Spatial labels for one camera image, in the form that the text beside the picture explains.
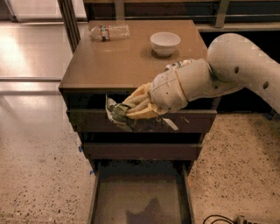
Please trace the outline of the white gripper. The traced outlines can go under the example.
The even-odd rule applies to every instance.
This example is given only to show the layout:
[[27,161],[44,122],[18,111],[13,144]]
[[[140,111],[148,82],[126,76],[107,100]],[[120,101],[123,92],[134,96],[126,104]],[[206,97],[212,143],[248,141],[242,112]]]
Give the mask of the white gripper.
[[140,111],[127,113],[126,116],[135,120],[151,119],[167,112],[177,112],[187,105],[187,99],[176,71],[169,70],[157,75],[151,84],[148,82],[138,87],[123,103],[133,109],[150,99],[153,104],[149,104],[147,108]]

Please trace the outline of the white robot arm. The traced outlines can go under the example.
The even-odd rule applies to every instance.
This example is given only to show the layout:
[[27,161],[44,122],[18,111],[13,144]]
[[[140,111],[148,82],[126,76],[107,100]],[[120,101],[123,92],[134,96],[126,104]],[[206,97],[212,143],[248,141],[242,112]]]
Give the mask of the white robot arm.
[[228,95],[247,88],[280,112],[280,64],[249,39],[226,33],[210,44],[205,59],[168,65],[163,73],[135,90],[124,103],[126,116],[149,119],[174,113],[200,98]]

